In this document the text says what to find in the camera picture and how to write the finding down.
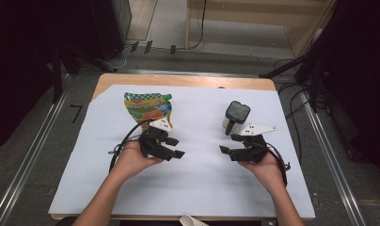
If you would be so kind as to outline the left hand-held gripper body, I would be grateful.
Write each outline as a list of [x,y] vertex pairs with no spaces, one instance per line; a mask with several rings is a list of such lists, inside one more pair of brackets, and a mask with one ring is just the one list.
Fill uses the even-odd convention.
[[148,157],[152,155],[156,158],[161,158],[159,149],[168,138],[168,133],[172,131],[172,127],[167,118],[159,120],[146,120],[148,128],[143,131],[138,140],[141,147],[141,153]]

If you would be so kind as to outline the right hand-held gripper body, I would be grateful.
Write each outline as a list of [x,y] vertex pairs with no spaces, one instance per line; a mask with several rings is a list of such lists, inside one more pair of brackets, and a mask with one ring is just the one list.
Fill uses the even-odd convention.
[[276,130],[275,126],[268,125],[249,124],[246,126],[240,132],[241,142],[244,144],[245,149],[241,151],[238,160],[260,162],[269,151],[262,135]]

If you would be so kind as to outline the yellow green refill pouch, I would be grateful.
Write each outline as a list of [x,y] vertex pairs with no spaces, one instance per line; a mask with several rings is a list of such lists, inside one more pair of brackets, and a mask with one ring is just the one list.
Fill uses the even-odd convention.
[[166,118],[167,121],[170,121],[171,94],[125,92],[123,97],[126,109],[132,118],[141,124],[143,131],[146,131],[150,125],[146,120]]

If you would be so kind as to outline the person's right hand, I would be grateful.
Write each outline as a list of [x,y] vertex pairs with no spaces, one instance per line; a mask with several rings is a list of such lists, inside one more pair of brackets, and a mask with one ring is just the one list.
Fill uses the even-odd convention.
[[268,153],[259,163],[239,162],[273,195],[285,188],[276,159]]

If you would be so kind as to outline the person's left hand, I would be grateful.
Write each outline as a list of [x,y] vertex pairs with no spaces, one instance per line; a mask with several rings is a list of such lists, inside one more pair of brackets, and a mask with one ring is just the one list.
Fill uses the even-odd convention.
[[137,141],[131,141],[124,146],[108,177],[119,184],[123,184],[142,170],[162,162],[162,159],[156,157],[145,157],[141,153],[140,144]]

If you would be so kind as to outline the white paper sheet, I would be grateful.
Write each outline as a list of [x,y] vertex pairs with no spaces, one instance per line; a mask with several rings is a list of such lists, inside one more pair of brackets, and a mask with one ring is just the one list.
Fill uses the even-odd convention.
[[272,218],[275,208],[265,188],[246,169],[221,153],[237,142],[226,136],[222,122],[233,101],[251,109],[248,122],[268,125],[265,140],[290,164],[287,190],[301,218],[315,212],[278,95],[273,90],[114,85],[99,94],[87,115],[60,180],[49,212],[54,218],[83,211],[106,177],[111,151],[135,129],[123,95],[161,93],[172,97],[171,136],[180,159],[143,170],[126,182],[117,198],[116,217],[200,219]]

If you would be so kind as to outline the black stand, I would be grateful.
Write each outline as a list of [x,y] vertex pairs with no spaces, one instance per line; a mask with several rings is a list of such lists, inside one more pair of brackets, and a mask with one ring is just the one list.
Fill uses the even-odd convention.
[[61,67],[70,70],[70,57],[64,47],[56,45],[52,54],[53,76],[54,76],[54,97],[53,104],[57,102],[62,94]]
[[316,50],[308,50],[304,55],[293,59],[283,66],[273,69],[269,73],[260,74],[259,78],[272,79],[275,76],[288,71],[289,69],[295,68],[296,66],[299,66],[299,69],[296,71],[294,76],[297,84],[304,84],[308,78],[311,79],[311,83],[309,85],[309,104],[313,112],[316,113],[318,109],[318,88],[320,87],[322,77],[325,75],[323,62]]

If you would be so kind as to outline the black cabinet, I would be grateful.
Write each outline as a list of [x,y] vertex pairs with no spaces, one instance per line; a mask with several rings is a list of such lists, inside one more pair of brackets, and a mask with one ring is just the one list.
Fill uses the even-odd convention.
[[124,48],[133,18],[129,0],[89,0],[97,41],[98,55],[108,60]]

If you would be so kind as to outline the light wooden shelf unit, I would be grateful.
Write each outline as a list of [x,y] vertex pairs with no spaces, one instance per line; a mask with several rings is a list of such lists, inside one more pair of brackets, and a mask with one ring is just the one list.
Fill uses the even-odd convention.
[[268,24],[284,27],[296,57],[304,55],[317,31],[330,20],[338,0],[187,0],[185,47],[189,48],[190,20]]

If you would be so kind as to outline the dark curtain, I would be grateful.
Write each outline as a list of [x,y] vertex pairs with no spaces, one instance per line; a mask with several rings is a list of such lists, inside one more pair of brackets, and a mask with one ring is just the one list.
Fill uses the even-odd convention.
[[380,0],[337,0],[312,47],[322,80],[354,133],[350,146],[380,169]]
[[69,34],[80,10],[80,0],[0,0],[0,147],[57,84],[59,63],[79,71]]

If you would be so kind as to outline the metal floor rail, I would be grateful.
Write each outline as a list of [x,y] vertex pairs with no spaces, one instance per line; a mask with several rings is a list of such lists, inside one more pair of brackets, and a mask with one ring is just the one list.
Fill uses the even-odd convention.
[[325,129],[319,118],[319,114],[313,111],[310,104],[306,104],[306,111],[311,126],[321,146],[321,150],[325,157],[325,162],[329,168],[330,174],[340,194],[341,202],[346,210],[348,218],[350,219],[351,225],[367,226],[366,221],[360,211],[354,192],[348,184],[348,181],[343,173],[340,163],[337,157],[335,156],[335,152],[327,137]]
[[102,71],[81,71],[80,74],[92,74],[101,75],[104,73],[116,73],[116,74],[152,74],[152,75],[182,75],[182,76],[208,76],[208,77],[235,77],[235,78],[259,78],[255,73],[211,73],[211,72],[179,72],[179,71],[152,71],[152,70],[126,70],[126,71],[112,71],[112,72],[102,72]]
[[62,76],[62,94],[52,103],[52,92],[47,91],[24,117],[11,138],[0,147],[0,226],[19,199],[24,185],[36,163],[42,147],[63,106],[72,77]]

